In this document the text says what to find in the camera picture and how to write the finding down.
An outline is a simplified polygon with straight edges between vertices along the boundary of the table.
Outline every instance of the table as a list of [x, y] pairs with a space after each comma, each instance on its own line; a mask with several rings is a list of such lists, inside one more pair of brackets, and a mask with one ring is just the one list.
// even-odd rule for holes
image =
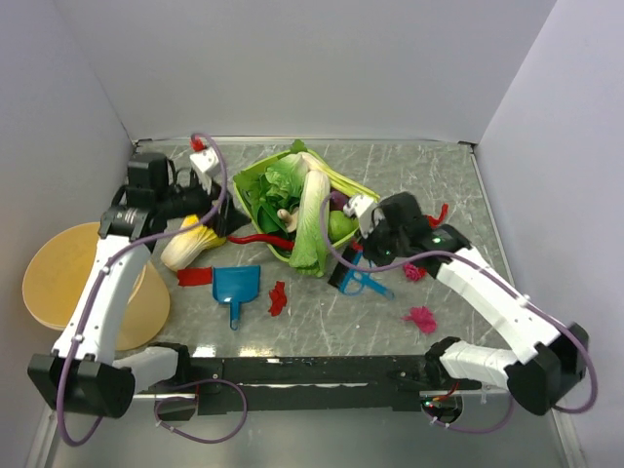
[[[230, 139], [221, 144], [231, 177], [253, 162], [287, 149], [291, 140]], [[438, 215], [449, 204], [446, 221], [480, 249], [504, 278], [506, 263], [492, 224], [487, 198], [476, 171], [471, 147], [438, 142], [370, 142], [306, 140], [338, 172], [382, 197], [407, 190], [422, 210]], [[181, 167], [191, 152], [186, 141], [142, 142], [138, 151], [160, 151]], [[180, 221], [170, 223], [178, 227]], [[237, 234], [254, 233], [248, 225]], [[402, 269], [373, 275], [396, 298], [388, 300], [365, 290], [345, 296], [328, 285], [335, 261], [324, 279], [302, 276], [278, 260], [262, 244], [226, 244], [203, 253], [193, 266], [261, 265], [259, 297], [242, 308], [241, 327], [229, 329], [228, 307], [217, 304], [210, 286], [182, 288], [176, 275], [160, 262], [161, 242], [153, 261], [170, 289], [171, 315], [156, 340], [187, 344], [195, 357], [236, 356], [366, 356], [423, 354], [445, 336], [471, 343], [505, 347], [504, 341], [455, 292], [430, 277], [409, 282]], [[278, 317], [268, 313], [269, 290], [286, 282], [288, 305]], [[426, 305], [438, 329], [424, 335], [401, 318], [410, 308]]]

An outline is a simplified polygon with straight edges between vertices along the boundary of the basket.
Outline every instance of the basket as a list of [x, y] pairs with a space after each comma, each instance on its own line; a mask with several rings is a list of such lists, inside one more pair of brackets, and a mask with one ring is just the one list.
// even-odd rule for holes
[[[312, 156], [314, 156], [315, 158], [317, 158], [319, 161], [323, 161], [323, 158], [317, 152], [315, 152], [315, 151], [313, 151], [311, 149], [307, 149], [306, 151], [309, 154], [311, 154]], [[269, 167], [271, 164], [273, 164], [276, 161], [284, 158], [285, 156], [288, 156], [289, 154], [292, 154], [292, 152], [290, 150], [282, 151], [281, 153], [274, 154], [273, 156], [269, 156], [268, 158], [264, 158], [264, 159], [258, 161], [257, 163], [252, 164], [251, 166], [246, 168], [245, 171], [254, 171], [254, 172], [258, 172], [258, 173], [263, 173], [264, 170], [267, 167]], [[370, 197], [374, 198], [375, 201], [377, 201], [377, 202], [380, 200], [380, 197], [379, 197], [378, 194], [376, 194], [372, 190], [366, 188], [364, 185], [362, 185], [362, 184], [360, 184], [360, 183], [358, 183], [358, 182], [356, 182], [354, 180], [351, 180], [351, 179], [348, 179], [348, 181], [349, 181], [349, 188], [351, 190], [349, 191], [350, 193], [345, 193], [346, 196], [352, 197], [352, 196], [354, 196], [354, 195], [356, 195], [358, 193], [361, 193], [361, 194], [364, 194], [364, 195], [369, 195]], [[234, 192], [236, 193], [236, 196], [238, 197], [239, 201], [241, 202], [243, 210], [245, 210], [245, 213], [252, 220], [253, 227], [255, 228], [255, 230], [259, 234], [264, 234], [264, 232], [260, 229], [260, 227], [255, 222], [255, 219], [252, 216], [252, 209], [251, 209], [250, 205], [248, 204], [247, 200], [245, 199], [245, 196], [241, 192], [240, 188], [236, 185], [236, 182], [233, 182], [233, 187], [234, 187]], [[357, 231], [357, 229], [354, 229], [353, 232], [351, 232], [349, 235], [347, 235], [347, 236], [343, 237], [342, 239], [340, 239], [339, 241], [333, 243], [333, 246], [336, 249], [339, 248], [339, 247], [344, 246], [346, 243], [349, 242], [349, 240], [351, 240], [351, 238], [355, 235], [356, 231]], [[269, 248], [269, 250], [278, 259], [288, 263], [289, 258], [287, 256], [285, 256], [286, 252], [278, 251], [277, 249], [275, 249], [275, 247], [273, 247], [270, 244], [267, 244], [267, 247]]]

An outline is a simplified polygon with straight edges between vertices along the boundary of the gray wall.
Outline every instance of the gray wall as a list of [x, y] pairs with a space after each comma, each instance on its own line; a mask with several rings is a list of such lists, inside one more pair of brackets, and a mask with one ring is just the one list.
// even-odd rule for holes
[[55, 0], [132, 138], [481, 139], [555, 0]]
[[620, 0], [560, 0], [478, 147], [518, 284], [591, 335], [600, 397], [574, 422], [601, 468], [624, 455], [622, 18]]
[[43, 407], [26, 366], [57, 336], [23, 306], [24, 269], [62, 229], [99, 218], [131, 145], [51, 0], [4, 2], [0, 63], [0, 458], [13, 468]]

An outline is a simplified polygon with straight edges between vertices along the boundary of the purple cable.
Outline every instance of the purple cable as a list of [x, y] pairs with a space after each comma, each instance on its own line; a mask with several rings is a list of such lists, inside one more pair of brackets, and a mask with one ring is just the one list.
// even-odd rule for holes
[[238, 424], [232, 430], [232, 432], [230, 432], [228, 435], [223, 436], [219, 439], [202, 439], [200, 437], [191, 436], [190, 434], [180, 431], [179, 429], [174, 428], [174, 426], [163, 421], [158, 415], [158, 410], [160, 409], [160, 407], [164, 405], [165, 403], [186, 402], [188, 399], [184, 397], [170, 397], [170, 398], [166, 398], [165, 400], [158, 402], [154, 406], [154, 417], [156, 418], [156, 422], [158, 423], [159, 426], [163, 426], [165, 429], [168, 429], [174, 434], [178, 434], [184, 439], [188, 439], [189, 441], [193, 441], [193, 442], [198, 442], [199, 444], [220, 444], [221, 442], [229, 441], [236, 434], [238, 434], [238, 432], [243, 428], [245, 421], [247, 420], [247, 412], [248, 412], [247, 411], [247, 398], [245, 397], [243, 390], [241, 390], [241, 388], [238, 385], [230, 382], [229, 380], [223, 380], [220, 378], [206, 378], [204, 380], [199, 380], [197, 382], [185, 383], [184, 385], [179, 385], [178, 387], [172, 388], [172, 390], [181, 390], [183, 388], [194, 387], [196, 385], [201, 385], [203, 383], [222, 383], [224, 385], [228, 385], [232, 387], [234, 390], [236, 390], [241, 396], [241, 400], [243, 401], [243, 415], [241, 415], [241, 419], [238, 421]]
[[[328, 203], [330, 202], [331, 197], [332, 195], [330, 194], [327, 197], [325, 197], [325, 199], [323, 200], [323, 203], [321, 204], [321, 213], [325, 212], [325, 209]], [[367, 267], [354, 265], [353, 263], [342, 258], [342, 255], [340, 255], [340, 253], [333, 247], [332, 242], [330, 241], [330, 238], [328, 236], [327, 224], [325, 223], [324, 217], [320, 216], [320, 220], [321, 220], [321, 235], [323, 236], [323, 240], [325, 241], [327, 248], [330, 250], [330, 253], [336, 258], [336, 260], [338, 260], [339, 263], [343, 264], [344, 266], [352, 270], [361, 271], [363, 273], [378, 273], [382, 271], [392, 270], [393, 268], [399, 268], [407, 263], [412, 263], [413, 261], [422, 260], [424, 258], [429, 258], [430, 256], [447, 256], [447, 257], [452, 258], [453, 260], [459, 260], [462, 263], [465, 263], [466, 265], [470, 266], [471, 268], [474, 268], [479, 273], [486, 276], [489, 280], [495, 283], [499, 288], [501, 288], [506, 293], [511, 295], [514, 299], [518, 299], [521, 297], [517, 291], [515, 291], [513, 288], [510, 288], [507, 284], [505, 284], [505, 282], [501, 281], [499, 278], [496, 278], [496, 276], [492, 275], [489, 271], [482, 269], [482, 267], [478, 265], [477, 263], [475, 263], [474, 261], [469, 260], [468, 258], [464, 258], [463, 256], [458, 255], [457, 253], [452, 253], [452, 252], [430, 251], [430, 252], [418, 253], [409, 258], [404, 258], [401, 261], [398, 261], [396, 263], [392, 263], [386, 266], [377, 266], [373, 268], [367, 268]], [[596, 400], [598, 399], [598, 375], [596, 374], [596, 368], [594, 367], [594, 363], [592, 362], [592, 358], [590, 358], [589, 353], [587, 352], [587, 349], [585, 349], [585, 346], [583, 346], [583, 343], [581, 343], [578, 340], [578, 338], [576, 338], [576, 336], [574, 336], [559, 321], [553, 319], [550, 315], [542, 312], [538, 307], [531, 304], [530, 302], [526, 304], [526, 308], [530, 310], [533, 314], [535, 314], [537, 317], [539, 317], [540, 319], [548, 322], [550, 325], [555, 327], [563, 336], [565, 336], [567, 339], [571, 341], [571, 343], [576, 347], [576, 349], [578, 349], [578, 352], [580, 353], [581, 358], [585, 362], [585, 365], [587, 366], [587, 372], [589, 373], [589, 377], [591, 380], [590, 396], [587, 402], [585, 402], [585, 404], [581, 405], [578, 408], [572, 408], [572, 409], [562, 408], [558, 406], [554, 406], [553, 408], [560, 412], [566, 412], [570, 414], [579, 414], [581, 412], [589, 411], [594, 406], [594, 404], [596, 403]]]
[[505, 413], [505, 415], [503, 416], [503, 418], [498, 421], [496, 424], [494, 424], [491, 427], [488, 427], [486, 429], [468, 429], [465, 427], [454, 427], [449, 425], [446, 425], [444, 422], [441, 422], [439, 420], [434, 420], [433, 417], [431, 417], [431, 414], [429, 414], [427, 411], [424, 411], [425, 414], [427, 414], [427, 416], [429, 416], [429, 419], [431, 420], [432, 423], [434, 423], [436, 426], [440, 426], [440, 427], [444, 427], [445, 429], [448, 429], [450, 431], [453, 432], [461, 432], [462, 434], [474, 434], [477, 436], [482, 436], [484, 434], [490, 434], [494, 431], [497, 431], [498, 429], [502, 429], [503, 427], [505, 427], [505, 425], [511, 420], [511, 416], [514, 414], [514, 398], [510, 395], [509, 396], [509, 407], [507, 408], [507, 412]]
[[[132, 242], [131, 244], [129, 244], [128, 246], [124, 247], [122, 250], [120, 250], [118, 253], [113, 255], [111, 258], [109, 258], [108, 261], [102, 267], [102, 269], [99, 270], [99, 273], [96, 276], [94, 285], [91, 288], [91, 291], [89, 292], [89, 296], [87, 297], [85, 308], [83, 309], [82, 315], [80, 316], [80, 320], [78, 321], [78, 325], [76, 326], [76, 333], [74, 334], [74, 338], [75, 336], [82, 334], [83, 331], [85, 330], [85, 327], [87, 326], [87, 322], [89, 321], [89, 316], [91, 315], [94, 302], [96, 301], [96, 297], [98, 297], [99, 288], [101, 287], [101, 284], [104, 281], [104, 278], [106, 277], [106, 273], [104, 273], [103, 271], [105, 268], [110, 268], [113, 265], [113, 263], [115, 263], [115, 261], [117, 261], [122, 255], [124, 255], [131, 249], [134, 249], [135, 247], [138, 247], [143, 244], [150, 243], [150, 242], [155, 242], [160, 239], [173, 237], [178, 234], [182, 234], [184, 232], [190, 231], [191, 229], [195, 229], [196, 227], [199, 227], [200, 225], [205, 224], [216, 214], [216, 212], [219, 210], [219, 208], [225, 201], [225, 196], [227, 194], [227, 170], [225, 168], [225, 160], [223, 158], [223, 154], [221, 153], [220, 148], [218, 147], [218, 145], [216, 144], [216, 142], [213, 140], [211, 136], [208, 136], [206, 134], [196, 133], [191, 136], [191, 139], [194, 139], [197, 137], [204, 138], [210, 144], [210, 146], [213, 148], [214, 152], [216, 153], [216, 157], [218, 159], [218, 162], [221, 168], [223, 185], [221, 186], [221, 193], [218, 194], [216, 203], [213, 205], [211, 210], [207, 212], [206, 215], [204, 215], [195, 224], [186, 226], [183, 229], [179, 229], [178, 231], [162, 232], [162, 233], [153, 234], [151, 236], [144, 237], [142, 239], [138, 239]], [[75, 359], [76, 353], [78, 352], [78, 344], [79, 342], [76, 339], [72, 339], [71, 345], [69, 346], [69, 352], [67, 353], [67, 357], [65, 358], [65, 362], [60, 372], [60, 380], [58, 381], [58, 391], [57, 391], [58, 432], [60, 433], [60, 437], [63, 439], [63, 441], [71, 447], [82, 446], [89, 439], [91, 439], [91, 436], [94, 435], [94, 433], [96, 432], [96, 429], [98, 429], [98, 426], [102, 420], [102, 417], [100, 416], [94, 423], [93, 427], [89, 430], [87, 435], [78, 441], [73, 440], [71, 436], [69, 435], [69, 433], [67, 432], [67, 425], [65, 424], [65, 414], [64, 414], [65, 388], [67, 386], [67, 377], [69, 376], [69, 368], [71, 366], [71, 362]]]

